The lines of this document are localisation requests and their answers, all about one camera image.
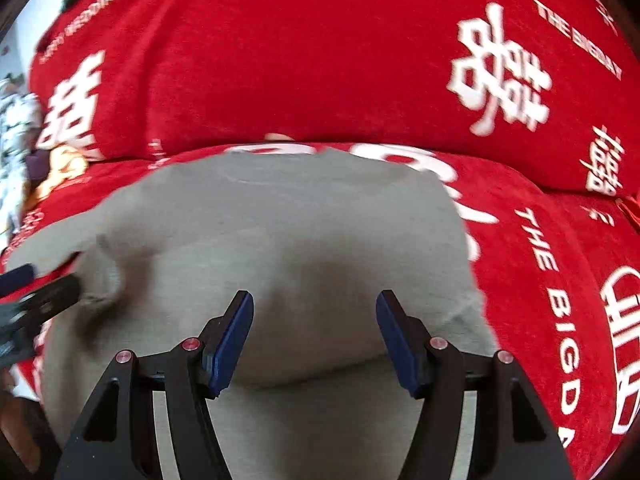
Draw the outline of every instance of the white chinese character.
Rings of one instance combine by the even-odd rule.
[[[602,286],[600,297],[605,301],[605,312],[609,317],[609,329],[611,330],[611,341],[614,349],[614,365],[616,367],[616,416],[613,421],[611,433],[625,434],[638,412],[640,407],[640,310],[637,309],[638,295],[632,294],[626,298],[618,299],[614,291],[616,283],[625,276],[635,276],[640,280],[640,272],[632,267],[620,267],[610,275]],[[618,368],[616,351],[623,345],[634,342],[638,346],[636,361],[631,362],[622,369]],[[633,409],[631,414],[625,413],[625,405],[631,400]]]
[[[47,125],[40,134],[37,147],[52,150],[60,144],[78,149],[88,160],[103,160],[95,148],[95,137],[87,134],[94,120],[98,95],[89,95],[100,84],[101,72],[96,70],[104,61],[104,51],[84,59],[71,78],[61,81],[49,99]]]
[[[609,196],[615,196],[617,187],[622,187],[618,181],[618,170],[620,168],[621,153],[625,150],[620,145],[620,139],[612,139],[607,135],[607,129],[593,127],[594,133],[599,137],[589,146],[589,156],[591,163],[584,160],[580,163],[588,168],[587,191],[595,191]]]
[[[514,41],[504,41],[502,6],[489,3],[486,15],[489,23],[480,18],[458,23],[458,39],[472,55],[451,62],[451,79],[447,89],[458,94],[460,102],[470,110],[485,107],[482,118],[470,128],[477,136],[492,133],[498,106],[502,108],[508,123],[517,119],[534,131],[538,123],[545,123],[549,117],[549,108],[540,104],[538,92],[542,88],[551,88],[551,78],[547,72],[540,70],[537,56]],[[493,61],[493,73],[484,65],[487,57]],[[505,69],[515,79],[504,80]],[[469,70],[473,71],[473,86],[465,82]],[[530,83],[536,92],[517,80]]]
[[[605,224],[608,224],[610,226],[615,226],[616,223],[613,220],[613,216],[611,216],[609,213],[601,213],[600,211],[595,210],[593,207],[591,208],[587,208],[585,206],[580,206],[582,209],[584,209],[587,213],[589,213],[589,218],[591,218],[592,220],[601,220],[603,221]]]

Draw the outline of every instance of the black mount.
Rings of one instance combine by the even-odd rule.
[[[33,280],[33,269],[21,273],[14,274],[15,283]],[[5,283],[0,279],[0,289]],[[70,274],[3,306],[0,335],[9,335],[15,349],[5,361],[33,354],[36,324],[39,328],[75,303],[79,294],[78,279]],[[407,316],[390,290],[379,295],[376,316],[401,386],[414,399],[424,399],[400,480],[450,478],[465,390],[478,392],[468,480],[573,478],[556,428],[510,352],[501,350],[493,357],[459,352]],[[230,480],[206,399],[228,387],[253,317],[253,298],[241,290],[223,316],[171,351],[141,358],[131,350],[118,352],[73,428],[55,480],[161,480],[154,391],[166,394],[180,478]],[[30,476],[21,471],[8,478]]]

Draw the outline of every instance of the red pillow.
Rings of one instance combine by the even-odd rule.
[[[595,275],[608,316],[616,372],[616,409],[609,452],[640,408],[640,235],[611,200],[556,194]],[[601,337],[593,329],[594,337]]]
[[[638,63],[598,0],[80,0],[47,40],[41,143],[93,160],[276,132],[640,186]]]
[[[477,243],[470,255],[477,255],[487,320],[529,374],[576,478],[589,479],[608,457],[616,386],[607,317],[573,229],[550,198],[511,168],[421,151],[351,148],[435,171],[448,186]]]

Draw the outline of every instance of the white patterned fabric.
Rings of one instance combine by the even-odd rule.
[[[20,230],[30,185],[26,157],[41,126],[36,95],[23,96],[11,80],[0,80],[0,251]]]

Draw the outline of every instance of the white wall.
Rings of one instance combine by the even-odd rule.
[[[15,37],[15,25],[9,29],[9,32],[0,42],[0,79],[11,73],[14,81],[20,75],[24,75],[24,67],[20,60],[20,52],[18,51],[18,43]],[[20,91],[24,92],[26,86],[22,85]]]
[[[62,0],[29,0],[15,20],[12,28],[15,29],[18,54],[25,72],[29,72],[36,46],[51,23],[60,15],[61,7]]]

